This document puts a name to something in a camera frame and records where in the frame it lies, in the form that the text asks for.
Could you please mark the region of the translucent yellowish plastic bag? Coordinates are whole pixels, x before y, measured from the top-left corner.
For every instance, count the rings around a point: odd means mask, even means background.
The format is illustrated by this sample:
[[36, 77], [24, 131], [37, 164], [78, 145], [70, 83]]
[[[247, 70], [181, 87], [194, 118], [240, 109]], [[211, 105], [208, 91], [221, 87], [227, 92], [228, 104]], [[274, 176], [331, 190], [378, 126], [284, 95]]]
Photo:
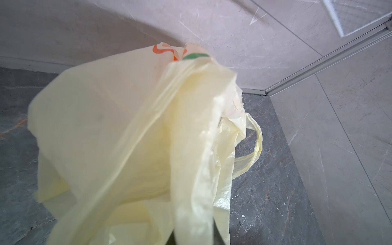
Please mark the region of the translucent yellowish plastic bag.
[[263, 141], [236, 79], [192, 43], [57, 76], [28, 108], [47, 244], [229, 244], [232, 181]]

